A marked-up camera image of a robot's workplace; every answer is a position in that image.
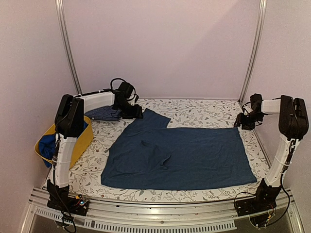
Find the teal blue t-shirt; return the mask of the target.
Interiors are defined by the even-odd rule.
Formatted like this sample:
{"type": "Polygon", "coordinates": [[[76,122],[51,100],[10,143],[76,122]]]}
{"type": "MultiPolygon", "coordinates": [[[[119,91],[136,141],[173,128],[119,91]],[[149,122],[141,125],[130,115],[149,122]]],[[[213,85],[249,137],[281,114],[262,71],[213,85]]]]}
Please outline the teal blue t-shirt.
{"type": "Polygon", "coordinates": [[[237,128],[169,128],[170,119],[146,109],[109,149],[104,186],[204,190],[255,183],[237,128]]]}

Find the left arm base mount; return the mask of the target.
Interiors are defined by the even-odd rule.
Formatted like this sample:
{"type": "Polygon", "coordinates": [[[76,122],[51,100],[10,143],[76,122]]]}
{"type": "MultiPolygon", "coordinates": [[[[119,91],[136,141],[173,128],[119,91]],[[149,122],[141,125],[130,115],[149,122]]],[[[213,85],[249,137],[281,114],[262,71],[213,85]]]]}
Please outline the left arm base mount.
{"type": "Polygon", "coordinates": [[[47,191],[50,195],[47,203],[49,208],[86,216],[89,207],[88,199],[82,198],[81,195],[79,195],[78,198],[70,197],[69,185],[60,188],[54,185],[51,180],[48,180],[47,191]]]}

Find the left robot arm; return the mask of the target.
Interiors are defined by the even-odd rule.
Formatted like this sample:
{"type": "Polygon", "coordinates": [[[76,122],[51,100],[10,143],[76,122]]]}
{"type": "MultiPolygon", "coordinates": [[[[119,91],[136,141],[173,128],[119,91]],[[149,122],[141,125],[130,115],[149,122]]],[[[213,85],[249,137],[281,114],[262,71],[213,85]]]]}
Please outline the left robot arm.
{"type": "Polygon", "coordinates": [[[136,104],[136,89],[124,79],[120,82],[117,89],[109,87],[76,96],[66,94],[61,99],[54,121],[56,145],[52,158],[53,174],[47,182],[47,191],[50,200],[62,211],[72,207],[68,174],[74,146],[84,131],[85,113],[111,106],[120,110],[126,119],[142,118],[142,107],[136,104]]]}

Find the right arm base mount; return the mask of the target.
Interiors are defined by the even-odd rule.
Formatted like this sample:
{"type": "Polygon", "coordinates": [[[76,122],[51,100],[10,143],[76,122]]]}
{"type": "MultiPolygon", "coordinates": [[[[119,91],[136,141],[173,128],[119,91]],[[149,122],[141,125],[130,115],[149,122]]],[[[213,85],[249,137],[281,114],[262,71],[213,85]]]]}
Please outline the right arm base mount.
{"type": "Polygon", "coordinates": [[[234,200],[238,216],[257,214],[250,217],[251,224],[256,228],[268,226],[276,208],[276,198],[281,191],[279,187],[268,186],[264,179],[260,182],[252,198],[234,200]]]}

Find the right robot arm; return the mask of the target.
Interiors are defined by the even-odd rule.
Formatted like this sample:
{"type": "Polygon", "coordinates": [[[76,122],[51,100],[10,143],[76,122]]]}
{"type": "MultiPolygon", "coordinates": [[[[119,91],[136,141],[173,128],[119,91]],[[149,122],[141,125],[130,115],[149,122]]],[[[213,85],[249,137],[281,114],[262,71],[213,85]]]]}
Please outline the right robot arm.
{"type": "Polygon", "coordinates": [[[280,132],[279,146],[272,165],[251,202],[253,210],[261,212],[280,193],[294,152],[308,132],[309,120],[305,101],[301,98],[282,95],[272,100],[264,100],[261,94],[253,94],[250,97],[250,107],[251,112],[244,109],[238,114],[235,127],[251,131],[255,129],[256,123],[263,123],[265,116],[276,114],[280,132]]]}

